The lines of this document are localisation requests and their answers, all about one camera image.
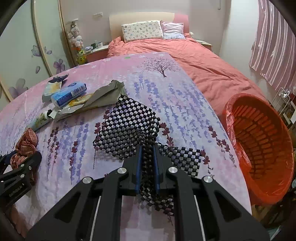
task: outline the light switch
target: light switch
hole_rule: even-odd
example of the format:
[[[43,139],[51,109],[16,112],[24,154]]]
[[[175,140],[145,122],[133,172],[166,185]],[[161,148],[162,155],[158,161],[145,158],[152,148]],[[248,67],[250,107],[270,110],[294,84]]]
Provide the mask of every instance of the light switch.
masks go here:
[[[96,17],[102,17],[103,16],[103,13],[102,12],[98,12],[98,13],[94,14],[94,16],[96,16]]]

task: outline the headboard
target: headboard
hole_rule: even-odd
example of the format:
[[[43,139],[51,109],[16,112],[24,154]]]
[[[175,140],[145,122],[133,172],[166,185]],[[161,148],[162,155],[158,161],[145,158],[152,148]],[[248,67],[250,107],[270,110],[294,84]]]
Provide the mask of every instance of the headboard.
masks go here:
[[[129,12],[109,16],[111,38],[122,37],[121,25],[135,22],[163,20],[173,23],[184,23],[184,33],[189,33],[188,15],[173,12]]]

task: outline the curtain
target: curtain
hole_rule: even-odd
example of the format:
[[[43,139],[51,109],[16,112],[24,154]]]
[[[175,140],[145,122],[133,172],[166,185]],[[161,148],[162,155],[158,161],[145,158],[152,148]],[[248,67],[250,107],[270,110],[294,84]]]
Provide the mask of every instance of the curtain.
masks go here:
[[[296,38],[269,0],[258,0],[259,18],[250,67],[277,91],[296,86]]]

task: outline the wardrobe door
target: wardrobe door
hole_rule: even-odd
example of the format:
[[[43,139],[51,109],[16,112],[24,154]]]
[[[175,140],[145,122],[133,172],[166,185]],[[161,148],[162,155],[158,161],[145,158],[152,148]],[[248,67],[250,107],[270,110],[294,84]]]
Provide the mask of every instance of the wardrobe door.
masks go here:
[[[33,0],[33,22],[37,41],[51,75],[70,68],[63,36],[58,0]]]
[[[7,24],[0,36],[0,46],[0,79],[3,85],[0,106],[4,106],[7,103],[3,99],[4,88],[10,95],[8,99],[12,100],[50,76],[35,38],[30,0]]]

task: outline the metal bolt head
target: metal bolt head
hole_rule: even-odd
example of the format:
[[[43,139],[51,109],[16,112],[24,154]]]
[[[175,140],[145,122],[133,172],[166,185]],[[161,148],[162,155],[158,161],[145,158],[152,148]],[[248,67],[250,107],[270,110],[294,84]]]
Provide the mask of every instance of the metal bolt head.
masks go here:
[[[206,183],[211,183],[213,181],[213,178],[210,176],[205,176],[205,177],[203,177],[203,179]]]
[[[85,177],[85,178],[82,179],[82,182],[85,183],[85,184],[89,184],[89,183],[91,183],[91,181],[92,180],[91,180],[90,177]]]
[[[169,171],[170,173],[176,173],[176,172],[178,171],[178,168],[176,168],[176,167],[170,167],[170,168],[168,169],[168,171]]]
[[[125,169],[124,167],[121,167],[121,168],[118,168],[118,169],[117,169],[117,172],[118,172],[119,174],[124,174],[124,173],[126,173],[126,169]]]

